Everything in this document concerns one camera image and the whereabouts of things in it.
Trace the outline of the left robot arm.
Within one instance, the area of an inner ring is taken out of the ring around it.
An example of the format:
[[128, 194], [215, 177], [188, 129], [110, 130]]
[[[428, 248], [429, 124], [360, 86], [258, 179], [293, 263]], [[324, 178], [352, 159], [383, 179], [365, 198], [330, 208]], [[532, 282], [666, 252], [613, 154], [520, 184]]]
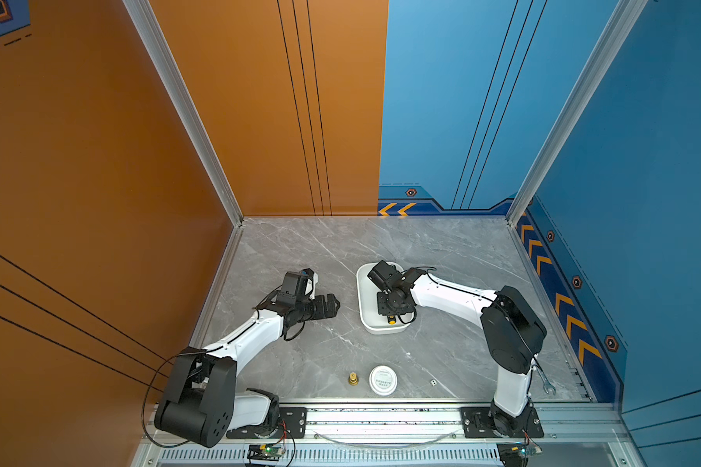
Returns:
[[205, 348], [184, 348], [173, 364], [155, 410], [153, 424], [180, 438], [212, 448], [241, 430], [258, 438], [280, 431], [280, 397], [262, 389], [237, 389], [239, 373], [273, 342], [291, 341], [288, 331], [309, 321], [332, 319], [341, 308], [333, 294], [317, 295], [317, 280], [307, 272], [284, 278], [237, 330]]

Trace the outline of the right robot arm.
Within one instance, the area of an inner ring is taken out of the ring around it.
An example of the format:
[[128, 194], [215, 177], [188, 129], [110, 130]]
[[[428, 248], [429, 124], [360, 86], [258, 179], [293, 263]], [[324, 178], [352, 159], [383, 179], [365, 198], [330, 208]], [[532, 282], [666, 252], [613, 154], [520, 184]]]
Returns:
[[489, 422], [500, 437], [516, 438], [534, 426], [530, 388], [547, 330], [521, 292], [511, 286], [483, 290], [438, 278], [430, 268], [401, 272], [381, 261], [358, 284], [360, 296], [374, 298], [373, 309], [389, 324], [420, 307], [438, 309], [479, 326], [498, 365]]

